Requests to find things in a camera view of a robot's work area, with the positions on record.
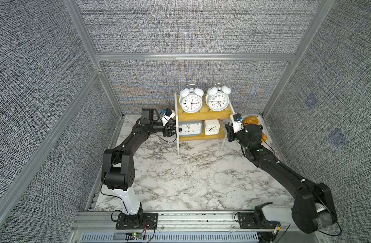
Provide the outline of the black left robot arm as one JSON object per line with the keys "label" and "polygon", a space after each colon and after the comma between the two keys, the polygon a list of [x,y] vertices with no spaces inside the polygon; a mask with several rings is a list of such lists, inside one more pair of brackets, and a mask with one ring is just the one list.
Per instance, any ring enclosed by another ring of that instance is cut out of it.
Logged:
{"label": "black left robot arm", "polygon": [[133,188],[134,155],[151,135],[162,133],[164,137],[171,137],[177,133],[174,110],[167,108],[157,118],[154,118],[155,112],[153,108],[143,108],[128,137],[103,153],[101,183],[111,191],[109,196],[117,198],[122,205],[121,210],[116,210],[117,218],[112,219],[117,224],[116,229],[146,227],[144,210]]}

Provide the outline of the white twin-bell alarm clock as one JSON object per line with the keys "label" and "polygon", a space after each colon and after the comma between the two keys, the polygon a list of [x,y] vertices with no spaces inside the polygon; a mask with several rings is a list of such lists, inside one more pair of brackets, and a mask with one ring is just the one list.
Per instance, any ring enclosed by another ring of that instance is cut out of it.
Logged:
{"label": "white twin-bell alarm clock", "polygon": [[216,112],[225,110],[229,105],[231,92],[231,88],[225,83],[217,83],[211,86],[205,97],[209,109]]}

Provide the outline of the grey rectangular digital clock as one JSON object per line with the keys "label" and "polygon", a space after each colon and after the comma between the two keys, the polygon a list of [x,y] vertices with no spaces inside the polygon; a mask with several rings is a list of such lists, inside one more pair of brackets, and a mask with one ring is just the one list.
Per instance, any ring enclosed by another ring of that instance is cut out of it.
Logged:
{"label": "grey rectangular digital clock", "polygon": [[196,136],[201,134],[203,123],[201,120],[180,121],[178,127],[180,136]]}

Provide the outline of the white cube digital clock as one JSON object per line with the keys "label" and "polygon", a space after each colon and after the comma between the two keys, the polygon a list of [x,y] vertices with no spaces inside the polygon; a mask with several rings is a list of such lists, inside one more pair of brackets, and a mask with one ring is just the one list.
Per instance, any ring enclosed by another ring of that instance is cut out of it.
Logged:
{"label": "white cube digital clock", "polygon": [[209,119],[204,121],[204,134],[206,136],[217,135],[220,130],[220,122],[218,119]]}

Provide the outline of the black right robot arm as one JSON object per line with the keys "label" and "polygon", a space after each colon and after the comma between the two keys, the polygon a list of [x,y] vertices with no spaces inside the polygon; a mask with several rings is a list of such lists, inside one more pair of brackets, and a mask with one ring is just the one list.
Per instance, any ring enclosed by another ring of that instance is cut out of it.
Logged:
{"label": "black right robot arm", "polygon": [[319,231],[338,222],[331,189],[324,183],[314,183],[281,162],[271,150],[261,144],[261,125],[226,124],[227,139],[237,142],[247,158],[281,184],[294,198],[292,206],[271,204],[261,207],[268,221],[295,224],[306,234]]}

